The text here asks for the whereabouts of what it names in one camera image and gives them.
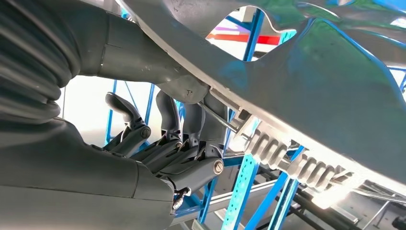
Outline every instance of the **metal frame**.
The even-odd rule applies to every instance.
[[[257,10],[256,14],[254,15],[253,23],[257,23],[257,34],[251,33],[256,36],[259,36],[259,31],[261,24],[259,24],[258,20],[256,20],[256,15],[259,15],[260,10]],[[279,44],[282,44],[283,42],[289,40],[291,37],[293,37],[296,34],[296,31],[291,31],[291,32],[286,32],[281,35],[281,38],[279,40]],[[256,39],[249,39],[249,42],[253,43],[253,40],[256,41]],[[255,49],[255,45],[252,45],[250,51]],[[303,147],[301,146],[293,155],[293,159],[297,157],[302,151]],[[243,211],[245,209],[245,204],[248,199],[248,191],[250,190],[252,183],[253,183],[253,178],[255,178],[255,175],[257,173],[259,166],[259,162],[256,162],[255,159],[252,158],[251,154],[248,154],[245,156],[240,172],[238,173],[238,178],[236,182],[236,186],[234,188],[234,194],[231,201],[230,205],[228,206],[227,212],[226,212],[226,218],[222,226],[222,230],[236,230],[238,228],[238,225],[241,221],[241,217],[243,214]],[[271,191],[268,193],[268,195],[265,197],[263,202],[261,203],[260,207],[257,209],[255,212],[254,216],[251,218],[251,220],[248,222],[246,225],[245,229],[247,230],[253,230],[255,229],[256,225],[259,223],[261,220],[262,216],[265,214],[266,210],[268,207],[271,205],[271,203],[274,201],[276,195],[279,193],[280,189],[283,187],[285,184],[285,187],[282,191],[282,199],[279,200],[277,204],[277,208],[275,210],[274,215],[272,216],[272,220],[270,222],[269,228],[268,229],[275,229],[278,230],[281,228],[283,221],[286,217],[286,214],[289,210],[290,204],[292,202],[293,196],[296,193],[296,189],[298,186],[298,182],[296,180],[289,179],[288,182],[286,183],[288,176],[285,173],[282,173],[281,176],[279,177],[278,181],[276,182],[275,186],[271,189]]]
[[[244,61],[251,61],[252,57],[254,56],[254,51],[255,51],[255,45],[257,44],[257,40],[261,31],[261,26],[262,26],[262,22],[264,19],[264,14],[262,13],[261,10],[257,10],[253,16],[252,22],[251,23],[243,23],[240,22],[239,20],[231,17],[231,16],[227,16],[226,17],[227,20],[243,27],[249,30],[249,37],[248,37],[248,41],[247,41],[247,47],[245,49],[245,53],[244,53],[244,57],[243,60]],[[232,111],[231,116],[228,118],[228,121],[230,122],[231,119],[234,117],[235,115],[235,111]],[[227,129],[226,131],[226,141],[224,144],[224,151],[227,150],[228,148],[228,144],[230,142],[230,135],[231,135],[231,130]],[[199,214],[199,221],[201,223],[204,223],[206,216],[207,216],[207,211],[209,210],[209,205],[210,205],[210,200],[213,196],[213,192],[214,192],[214,188],[215,185],[217,184],[217,178],[213,179],[206,187],[206,193],[203,196],[202,202],[201,202],[201,206],[204,207]]]

